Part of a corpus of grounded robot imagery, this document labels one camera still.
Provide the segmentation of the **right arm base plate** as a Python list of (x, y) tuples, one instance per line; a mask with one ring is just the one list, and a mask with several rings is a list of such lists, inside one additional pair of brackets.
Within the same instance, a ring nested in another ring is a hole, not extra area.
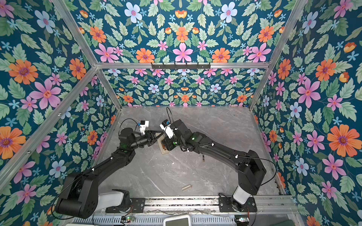
[(249, 197), (245, 204), (240, 204), (226, 196), (219, 196), (218, 201), (220, 212), (257, 212), (257, 206), (253, 197)]

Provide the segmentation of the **beige remote control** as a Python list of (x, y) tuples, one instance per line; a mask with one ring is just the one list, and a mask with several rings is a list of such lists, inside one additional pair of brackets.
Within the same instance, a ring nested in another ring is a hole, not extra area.
[(160, 148), (160, 151), (161, 151), (162, 155), (165, 155), (165, 154), (169, 153), (169, 151), (167, 150), (166, 146), (163, 143), (162, 143), (161, 146), (159, 146), (159, 148)]

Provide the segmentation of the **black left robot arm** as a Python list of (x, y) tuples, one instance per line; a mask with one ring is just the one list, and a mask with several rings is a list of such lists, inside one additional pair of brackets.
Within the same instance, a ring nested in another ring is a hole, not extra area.
[(99, 185), (127, 166), (135, 156), (135, 150), (151, 146), (164, 134), (163, 131), (147, 130), (144, 134), (132, 128), (121, 130), (118, 135), (119, 147), (109, 158), (79, 174), (70, 174), (55, 205), (55, 212), (77, 218), (88, 218), (99, 203)]

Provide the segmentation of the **beige battery cover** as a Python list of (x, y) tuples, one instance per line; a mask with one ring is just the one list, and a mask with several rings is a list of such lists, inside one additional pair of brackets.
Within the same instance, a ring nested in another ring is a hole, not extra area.
[(191, 189), (191, 188), (192, 188), (192, 185), (191, 185), (191, 184), (188, 184), (188, 185), (182, 187), (182, 191), (185, 192), (185, 191), (187, 191), (187, 190), (189, 190), (189, 189)]

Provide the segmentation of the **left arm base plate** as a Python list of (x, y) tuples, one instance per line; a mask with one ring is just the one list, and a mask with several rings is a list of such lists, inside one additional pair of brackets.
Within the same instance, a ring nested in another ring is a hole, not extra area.
[(106, 208), (106, 213), (143, 213), (145, 198), (127, 198), (118, 206)]

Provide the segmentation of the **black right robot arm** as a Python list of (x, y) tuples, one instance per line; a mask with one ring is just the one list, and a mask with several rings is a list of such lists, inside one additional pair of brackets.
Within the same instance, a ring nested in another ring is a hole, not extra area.
[(238, 173), (238, 186), (230, 198), (235, 210), (241, 211), (248, 199), (258, 193), (266, 169), (255, 151), (243, 152), (219, 144), (203, 133), (192, 132), (181, 120), (173, 123), (164, 120), (160, 128), (165, 133), (161, 143), (168, 151), (179, 147), (183, 152), (207, 155), (229, 165)]

